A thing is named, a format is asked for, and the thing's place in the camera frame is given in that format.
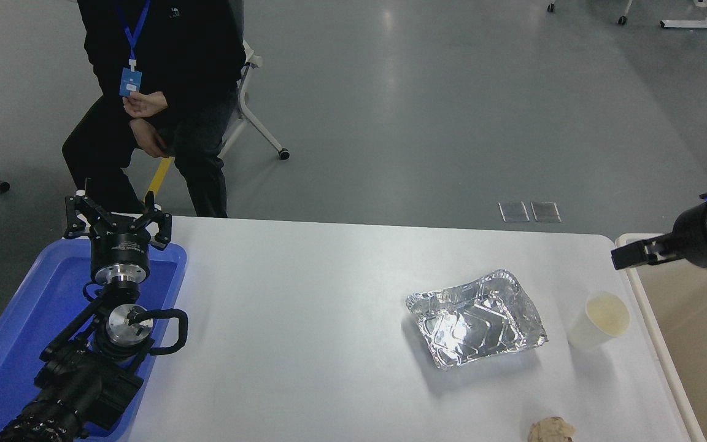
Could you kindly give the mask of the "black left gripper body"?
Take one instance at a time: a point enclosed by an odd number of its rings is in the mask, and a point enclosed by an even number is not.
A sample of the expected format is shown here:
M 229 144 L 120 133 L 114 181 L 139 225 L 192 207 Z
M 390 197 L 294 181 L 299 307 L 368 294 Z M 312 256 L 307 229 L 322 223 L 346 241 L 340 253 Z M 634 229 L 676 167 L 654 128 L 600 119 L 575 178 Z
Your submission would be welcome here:
M 90 224 L 91 271 L 98 273 L 115 264 L 137 266 L 149 272 L 149 233 L 145 228 L 132 228 L 132 216 L 113 214 L 112 223 L 96 219 Z

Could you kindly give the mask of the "person's right hand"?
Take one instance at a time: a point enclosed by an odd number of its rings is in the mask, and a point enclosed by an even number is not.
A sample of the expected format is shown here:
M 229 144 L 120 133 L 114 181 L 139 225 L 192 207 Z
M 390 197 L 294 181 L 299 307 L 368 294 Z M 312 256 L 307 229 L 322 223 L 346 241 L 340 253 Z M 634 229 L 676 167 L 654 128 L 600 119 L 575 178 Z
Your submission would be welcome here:
M 134 135 L 138 148 L 152 158 L 168 158 L 166 144 L 157 129 L 143 118 L 133 118 L 129 128 Z

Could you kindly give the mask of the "person's left hand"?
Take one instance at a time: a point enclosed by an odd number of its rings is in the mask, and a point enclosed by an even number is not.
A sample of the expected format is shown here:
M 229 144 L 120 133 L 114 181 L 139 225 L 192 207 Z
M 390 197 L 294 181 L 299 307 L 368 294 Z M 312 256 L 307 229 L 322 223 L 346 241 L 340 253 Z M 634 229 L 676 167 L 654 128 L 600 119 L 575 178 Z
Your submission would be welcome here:
M 123 108 L 132 118 L 154 117 L 168 108 L 168 100 L 162 91 L 154 93 L 130 92 L 128 97 L 123 97 Z

